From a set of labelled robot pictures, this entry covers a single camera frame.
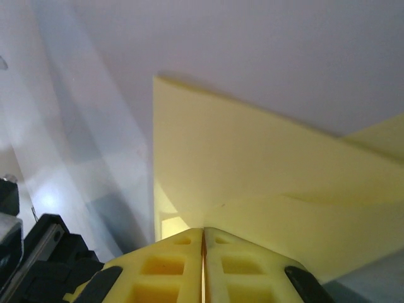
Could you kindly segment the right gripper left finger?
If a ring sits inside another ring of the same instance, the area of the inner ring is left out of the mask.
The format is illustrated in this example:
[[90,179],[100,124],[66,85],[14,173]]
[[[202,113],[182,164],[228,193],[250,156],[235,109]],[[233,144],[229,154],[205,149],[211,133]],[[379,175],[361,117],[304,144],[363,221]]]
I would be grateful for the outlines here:
[[202,303],[202,230],[188,229],[104,264],[68,303]]

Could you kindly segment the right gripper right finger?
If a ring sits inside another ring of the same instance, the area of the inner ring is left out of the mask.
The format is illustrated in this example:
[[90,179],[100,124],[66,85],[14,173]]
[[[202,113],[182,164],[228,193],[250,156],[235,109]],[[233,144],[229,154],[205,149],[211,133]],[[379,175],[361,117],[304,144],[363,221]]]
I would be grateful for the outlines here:
[[212,227],[204,245],[206,303],[335,303],[296,260]]

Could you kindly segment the yellow cloth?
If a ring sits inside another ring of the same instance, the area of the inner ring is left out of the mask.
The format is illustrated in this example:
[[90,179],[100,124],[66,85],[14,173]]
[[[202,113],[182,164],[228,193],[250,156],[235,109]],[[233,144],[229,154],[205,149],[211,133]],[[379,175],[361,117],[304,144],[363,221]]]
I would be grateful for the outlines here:
[[332,280],[404,249],[404,134],[377,151],[153,80],[155,238],[214,227]]

